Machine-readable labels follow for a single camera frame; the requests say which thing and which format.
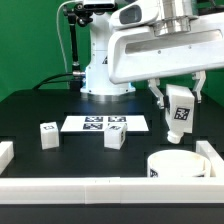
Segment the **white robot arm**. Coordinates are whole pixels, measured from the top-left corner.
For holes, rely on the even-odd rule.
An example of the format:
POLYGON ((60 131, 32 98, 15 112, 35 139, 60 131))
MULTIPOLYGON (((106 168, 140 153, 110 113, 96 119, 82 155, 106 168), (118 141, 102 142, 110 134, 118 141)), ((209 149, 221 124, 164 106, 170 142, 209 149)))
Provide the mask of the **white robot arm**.
POLYGON ((207 70, 224 67, 224 3, 215 0, 83 0, 90 26, 91 61, 85 90, 104 96, 147 80, 164 106, 161 78, 192 73, 201 98, 207 70))

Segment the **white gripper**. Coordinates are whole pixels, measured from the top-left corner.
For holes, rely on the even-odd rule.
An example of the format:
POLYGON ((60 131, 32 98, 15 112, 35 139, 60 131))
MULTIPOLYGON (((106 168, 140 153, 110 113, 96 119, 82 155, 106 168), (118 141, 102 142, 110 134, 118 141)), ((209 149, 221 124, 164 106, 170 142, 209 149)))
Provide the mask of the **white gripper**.
POLYGON ((128 5, 111 15, 109 79, 115 84, 148 80, 165 107, 163 77, 194 73, 198 103, 206 72, 224 67, 224 12, 198 16, 185 5, 128 5))

